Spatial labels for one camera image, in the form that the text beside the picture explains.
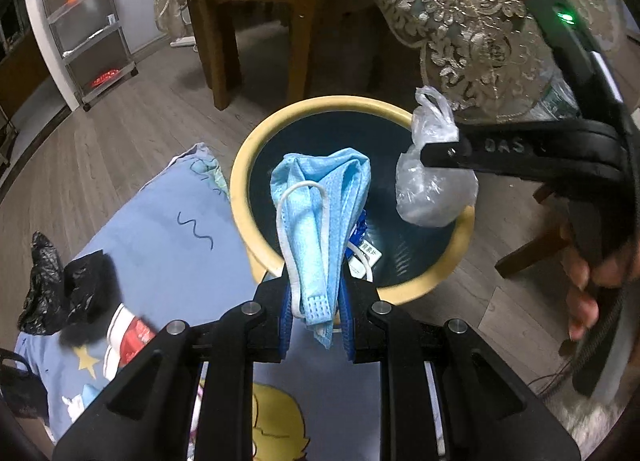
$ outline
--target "wooden floor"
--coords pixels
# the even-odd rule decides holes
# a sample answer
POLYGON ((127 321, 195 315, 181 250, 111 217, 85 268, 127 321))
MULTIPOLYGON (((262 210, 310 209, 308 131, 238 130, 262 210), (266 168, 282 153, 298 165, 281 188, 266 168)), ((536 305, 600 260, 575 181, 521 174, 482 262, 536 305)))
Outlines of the wooden floor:
MULTIPOLYGON (((354 14, 327 31, 319 43, 313 95, 365 93, 379 21, 369 13, 354 14)), ((0 204, 0 346, 15 343, 34 231, 48 235, 66 263, 172 156, 196 142, 210 145, 228 177, 242 141, 281 106, 286 91, 286 29, 274 22, 249 27, 238 41, 244 85, 224 112, 213 107, 196 53, 164 48, 91 111, 70 115, 37 150, 0 204)), ((386 48, 383 61, 389 55, 393 59, 378 77, 375 96, 412 110, 417 55, 397 43, 386 48)), ((623 93, 635 102, 640 57, 630 50, 625 58, 623 93)), ((530 381, 561 363, 557 351, 566 338, 566 279, 554 259, 511 281, 501 279, 494 264, 540 232, 553 215, 532 199, 535 184, 483 175, 479 180, 468 254, 449 279, 408 308, 433 323, 462 317, 530 381)))

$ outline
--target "green light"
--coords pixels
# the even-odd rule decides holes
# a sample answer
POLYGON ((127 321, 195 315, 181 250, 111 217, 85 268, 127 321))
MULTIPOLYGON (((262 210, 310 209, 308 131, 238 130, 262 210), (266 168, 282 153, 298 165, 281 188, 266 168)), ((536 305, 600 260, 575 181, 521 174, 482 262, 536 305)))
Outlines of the green light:
POLYGON ((560 19, 562 19, 564 22, 566 22, 567 24, 575 24, 574 22, 574 16, 569 15, 569 14, 564 14, 562 12, 558 12, 556 14, 560 19))

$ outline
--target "face mask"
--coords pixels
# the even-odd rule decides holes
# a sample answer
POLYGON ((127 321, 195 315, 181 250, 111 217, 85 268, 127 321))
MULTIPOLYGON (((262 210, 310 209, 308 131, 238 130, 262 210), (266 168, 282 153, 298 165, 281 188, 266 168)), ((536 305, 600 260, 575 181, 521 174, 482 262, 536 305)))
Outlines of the face mask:
POLYGON ((319 157, 286 154, 271 174, 291 311, 326 348, 331 345, 344 251, 370 180, 369 158, 353 149, 319 157))

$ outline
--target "white elastic strap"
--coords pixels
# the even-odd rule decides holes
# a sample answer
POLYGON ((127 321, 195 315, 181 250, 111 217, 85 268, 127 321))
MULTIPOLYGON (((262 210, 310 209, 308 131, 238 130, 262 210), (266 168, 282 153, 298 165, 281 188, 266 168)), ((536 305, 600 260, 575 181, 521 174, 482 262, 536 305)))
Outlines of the white elastic strap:
POLYGON ((276 206, 276 232, 278 233, 278 241, 280 242, 280 248, 282 249, 284 263, 287 265, 287 272, 289 273, 289 284, 291 286, 291 313, 295 318, 304 318, 305 316, 300 312, 300 298, 302 298, 300 275, 298 273, 296 260, 294 259, 291 251, 287 231, 284 228, 282 207, 287 197, 289 197, 289 194, 291 194, 295 189, 303 186, 316 187, 320 192, 320 199, 322 201, 320 253, 322 255, 322 267, 324 268, 325 283, 329 276, 329 196, 321 184, 316 183, 315 181, 300 181, 299 183, 291 185, 282 193, 282 196, 280 196, 280 200, 278 201, 278 205, 276 206))
POLYGON ((369 266, 369 261, 367 261, 366 255, 362 253, 362 250, 360 250, 351 241, 347 241, 347 248, 349 248, 353 252, 353 255, 355 255, 362 263, 362 266, 364 266, 367 281, 373 282, 373 272, 371 271, 371 266, 369 266))

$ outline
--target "clear plastic bag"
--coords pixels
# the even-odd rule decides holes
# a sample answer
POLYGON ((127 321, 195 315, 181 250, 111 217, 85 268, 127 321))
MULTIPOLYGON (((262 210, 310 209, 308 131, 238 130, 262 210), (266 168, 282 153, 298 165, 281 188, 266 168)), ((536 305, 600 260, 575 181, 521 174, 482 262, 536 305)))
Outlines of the clear plastic bag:
POLYGON ((409 223, 440 228, 456 219, 466 206, 475 205, 478 179, 473 170, 422 165, 420 151, 426 144, 456 142, 459 134, 449 102, 436 89, 417 88, 415 99, 420 106, 411 121, 414 144, 400 155, 396 165, 396 210, 409 223))

